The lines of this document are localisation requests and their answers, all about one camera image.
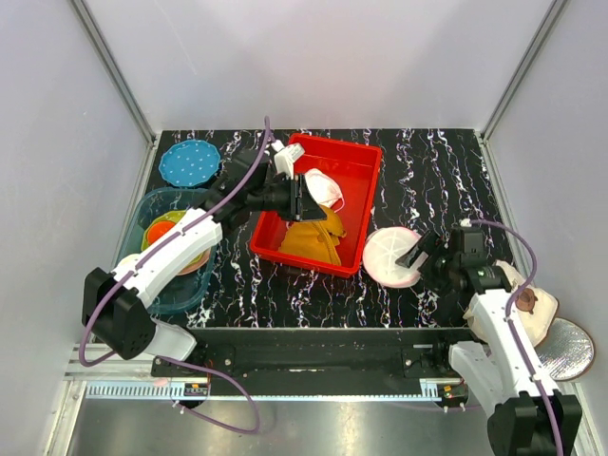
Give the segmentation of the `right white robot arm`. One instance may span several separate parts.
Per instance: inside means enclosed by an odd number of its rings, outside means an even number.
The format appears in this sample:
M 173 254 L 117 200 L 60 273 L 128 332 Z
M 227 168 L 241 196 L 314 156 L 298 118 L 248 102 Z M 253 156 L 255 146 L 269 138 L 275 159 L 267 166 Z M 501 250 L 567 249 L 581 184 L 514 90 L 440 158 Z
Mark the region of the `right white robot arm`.
M 513 288 L 485 251 L 486 219 L 464 219 L 448 239 L 427 232 L 395 263 L 415 268 L 436 294 L 456 292 L 482 329 L 484 341 L 445 344 L 431 353 L 440 375 L 458 373 L 486 415 L 496 455 L 569 455 L 582 419 L 579 399 L 560 392 L 532 345 Z

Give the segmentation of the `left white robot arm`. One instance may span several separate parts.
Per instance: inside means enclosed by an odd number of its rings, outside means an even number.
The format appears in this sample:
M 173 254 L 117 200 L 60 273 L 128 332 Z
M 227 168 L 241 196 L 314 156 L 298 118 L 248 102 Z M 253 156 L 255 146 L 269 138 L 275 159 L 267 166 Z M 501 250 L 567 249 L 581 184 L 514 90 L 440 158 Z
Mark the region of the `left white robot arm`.
M 165 286 L 199 255 L 245 224 L 254 212 L 274 212 L 285 221 L 320 221 L 327 215 L 295 172 L 304 155 L 296 143 L 277 152 L 245 150 L 199 195 L 177 225 L 136 259 L 111 272 L 94 269 L 85 278 L 82 321 L 124 360 L 142 353 L 172 358 L 183 375 L 204 367 L 205 353 L 193 334 L 157 320 L 148 309 Z

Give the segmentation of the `white pink mesh laundry bag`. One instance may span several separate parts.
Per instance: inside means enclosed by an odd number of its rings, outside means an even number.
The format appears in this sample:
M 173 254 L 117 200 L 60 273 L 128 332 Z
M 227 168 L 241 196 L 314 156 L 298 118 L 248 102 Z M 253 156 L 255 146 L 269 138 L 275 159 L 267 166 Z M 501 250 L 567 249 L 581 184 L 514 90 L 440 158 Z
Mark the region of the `white pink mesh laundry bag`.
M 362 254 L 364 269 L 374 281 L 385 287 L 404 289 L 414 286 L 420 273 L 414 266 L 397 265 L 396 260 L 414 247 L 420 238 L 419 234 L 401 226 L 372 232 Z

